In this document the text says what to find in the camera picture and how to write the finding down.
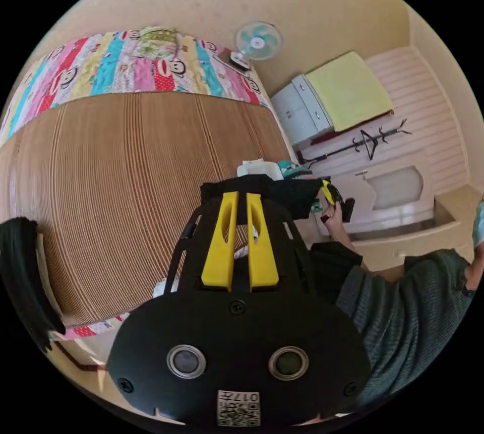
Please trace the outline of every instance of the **bamboo mat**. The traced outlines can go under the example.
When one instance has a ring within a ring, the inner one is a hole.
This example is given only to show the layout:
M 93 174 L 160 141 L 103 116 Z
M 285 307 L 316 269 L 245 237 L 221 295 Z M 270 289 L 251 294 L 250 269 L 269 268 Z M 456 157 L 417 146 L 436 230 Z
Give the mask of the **bamboo mat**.
M 0 222 L 39 223 L 66 326 L 101 321 L 151 298 L 200 185 L 257 158 L 289 159 L 268 108 L 180 92 L 82 98 L 0 148 Z

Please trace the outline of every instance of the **knit sweater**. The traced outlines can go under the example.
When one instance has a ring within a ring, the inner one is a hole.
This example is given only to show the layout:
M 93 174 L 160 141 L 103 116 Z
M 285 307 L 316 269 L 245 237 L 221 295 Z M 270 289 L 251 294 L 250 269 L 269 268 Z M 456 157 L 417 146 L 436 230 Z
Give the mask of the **knit sweater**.
M 405 387 L 442 351 L 472 299 L 467 265 L 454 250 L 440 250 L 406 258 L 404 276 L 393 283 L 351 269 L 336 305 L 352 318 L 372 366 L 352 410 Z

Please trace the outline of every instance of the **black coat rack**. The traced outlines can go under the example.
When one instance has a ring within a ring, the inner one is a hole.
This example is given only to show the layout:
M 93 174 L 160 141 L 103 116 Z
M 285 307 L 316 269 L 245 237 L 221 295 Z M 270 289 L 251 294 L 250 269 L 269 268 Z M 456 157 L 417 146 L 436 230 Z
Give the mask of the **black coat rack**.
M 297 155 L 297 158 L 299 160 L 299 164 L 300 165 L 307 164 L 308 168 L 311 168 L 315 163 L 322 162 L 323 160 L 326 160 L 327 158 L 329 158 L 333 155 L 336 155 L 337 153 L 341 153 L 341 152 L 344 152 L 346 150 L 351 150 L 352 148 L 354 148 L 355 151 L 357 151 L 357 152 L 361 152 L 361 150 L 359 150 L 358 147 L 361 147 L 362 145 L 365 146 L 366 151 L 368 153 L 368 157 L 369 157 L 370 161 L 372 161 L 373 156 L 375 154 L 375 149 L 376 149 L 376 147 L 378 146 L 378 143 L 379 143 L 378 140 L 381 140 L 383 143 L 388 143 L 386 139 L 387 139 L 387 137 L 389 137 L 391 135 L 396 135 L 397 133 L 405 133 L 407 135 L 412 134 L 411 132 L 407 132 L 406 130 L 402 130 L 402 127 L 403 127 L 403 125 L 405 125 L 406 121 L 407 121 L 407 119 L 405 118 L 404 120 L 402 120 L 402 123 L 398 127 L 393 128 L 392 130 L 388 130 L 387 132 L 384 132 L 382 130 L 383 127 L 378 128 L 379 134 L 376 137 L 372 137 L 369 133 L 365 132 L 364 130 L 360 130 L 362 140 L 356 141 L 356 139 L 353 138 L 352 145 L 348 145 L 346 147 L 339 148 L 338 150 L 334 150 L 333 152 L 325 153 L 324 155 L 320 155 L 320 156 L 315 157 L 315 158 L 305 159 L 303 157 L 302 152 L 298 151 L 296 153 L 296 155 Z

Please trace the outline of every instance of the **yellow towel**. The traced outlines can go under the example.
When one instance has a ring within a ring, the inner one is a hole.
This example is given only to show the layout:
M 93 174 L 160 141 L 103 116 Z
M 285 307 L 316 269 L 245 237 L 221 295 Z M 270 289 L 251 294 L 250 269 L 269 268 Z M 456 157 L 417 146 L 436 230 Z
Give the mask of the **yellow towel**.
M 383 85 L 354 51 L 306 75 L 334 130 L 340 132 L 393 109 Z

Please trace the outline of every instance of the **hand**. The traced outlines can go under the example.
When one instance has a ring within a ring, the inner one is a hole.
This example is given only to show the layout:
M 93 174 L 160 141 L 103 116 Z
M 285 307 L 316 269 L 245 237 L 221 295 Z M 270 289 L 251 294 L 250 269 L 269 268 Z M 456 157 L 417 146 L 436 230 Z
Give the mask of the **hand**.
M 341 204 L 339 202 L 336 202 L 334 207 L 328 206 L 327 209 L 323 212 L 323 216 L 327 217 L 324 225 L 328 229 L 330 236 L 334 240 L 336 240 L 341 232 L 344 232 Z

